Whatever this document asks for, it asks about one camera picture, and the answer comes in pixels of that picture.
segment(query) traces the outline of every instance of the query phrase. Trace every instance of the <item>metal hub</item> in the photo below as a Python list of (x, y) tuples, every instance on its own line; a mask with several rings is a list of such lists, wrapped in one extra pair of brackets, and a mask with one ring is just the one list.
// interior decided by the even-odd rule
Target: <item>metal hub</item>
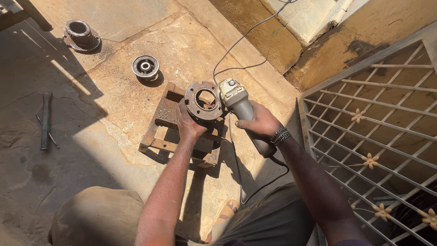
[[(201, 120), (211, 121), (223, 114), (222, 102), (215, 93), (215, 87), (215, 84), (207, 81), (194, 82), (188, 87), (184, 100), (191, 115)], [(204, 91), (212, 95), (212, 101), (200, 97)]]
[(100, 36), (90, 26), (81, 20), (70, 20), (62, 35), (65, 44), (79, 52), (91, 52), (101, 43)]
[(142, 78), (154, 77), (160, 68), (160, 65), (155, 57), (142, 55), (134, 59), (132, 62), (132, 71), (136, 76)]

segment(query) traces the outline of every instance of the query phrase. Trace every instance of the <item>chain bracelet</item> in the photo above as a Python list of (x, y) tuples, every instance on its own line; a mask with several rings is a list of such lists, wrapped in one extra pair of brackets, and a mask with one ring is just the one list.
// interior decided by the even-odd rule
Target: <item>chain bracelet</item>
[(272, 137), (272, 139), (270, 139), (270, 141), (274, 141), (274, 138), (280, 133), (280, 132), (282, 132), (283, 130), (286, 130), (287, 128), (285, 128), (285, 127), (283, 127), (283, 128), (281, 128), (281, 129), (279, 129), (278, 131), (276, 131), (276, 133), (273, 135), (273, 137)]
[(291, 136), (291, 133), (289, 131), (284, 132), (276, 139), (276, 141), (274, 142), (274, 145), (279, 146), (280, 144), (282, 144), (282, 142), (285, 141), (285, 139), (287, 139), (290, 136)]

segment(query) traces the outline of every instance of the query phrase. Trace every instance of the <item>rusty metal stand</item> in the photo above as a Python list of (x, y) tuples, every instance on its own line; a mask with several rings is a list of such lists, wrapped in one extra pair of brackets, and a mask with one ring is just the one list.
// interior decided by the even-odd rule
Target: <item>rusty metal stand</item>
[[(174, 153), (177, 144), (168, 142), (162, 139), (155, 138), (158, 127), (168, 127), (177, 129), (176, 105), (184, 98), (185, 90), (176, 87), (173, 83), (168, 83), (164, 90), (163, 96), (156, 108), (152, 121), (150, 122), (147, 132), (144, 134), (139, 145), (139, 151), (146, 153), (147, 148), (155, 148), (162, 151)], [(225, 139), (226, 132), (223, 130), (225, 126), (224, 116), (211, 122), (212, 127), (202, 135), (202, 138), (213, 141), (211, 153), (201, 151), (194, 147), (192, 158), (203, 161), (199, 167), (207, 168), (215, 166), (219, 159), (220, 145)]]
[(52, 25), (42, 16), (29, 0), (16, 0), (10, 6), (0, 4), (0, 31), (7, 29), (27, 18), (32, 18), (45, 32), (53, 30)]

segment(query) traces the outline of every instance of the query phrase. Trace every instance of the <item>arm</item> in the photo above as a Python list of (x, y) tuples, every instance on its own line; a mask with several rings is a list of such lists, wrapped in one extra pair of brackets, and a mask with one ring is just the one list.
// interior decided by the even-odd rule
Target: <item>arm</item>
[(175, 228), (190, 157), (197, 140), (207, 130), (193, 121), (184, 103), (176, 106), (176, 113), (180, 142), (144, 205), (135, 237), (136, 246), (175, 244)]
[[(238, 128), (271, 138), (283, 125), (263, 105), (250, 101), (253, 119), (235, 122)], [(364, 240), (357, 218), (339, 186), (294, 138), (287, 138), (279, 150), (289, 166), (311, 215), (323, 230), (329, 245), (347, 239)]]

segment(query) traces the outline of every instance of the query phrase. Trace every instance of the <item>foot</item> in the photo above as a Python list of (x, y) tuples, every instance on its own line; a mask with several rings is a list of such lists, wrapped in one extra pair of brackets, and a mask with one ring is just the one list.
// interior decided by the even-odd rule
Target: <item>foot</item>
[[(229, 200), (226, 205), (223, 207), (222, 211), (220, 212), (220, 215), (218, 216), (217, 220), (214, 224), (218, 224), (220, 222), (225, 221), (226, 219), (232, 217), (234, 214), (238, 212), (238, 202), (235, 200)], [(206, 237), (204, 244), (212, 242), (212, 230), (208, 233), (208, 236)]]

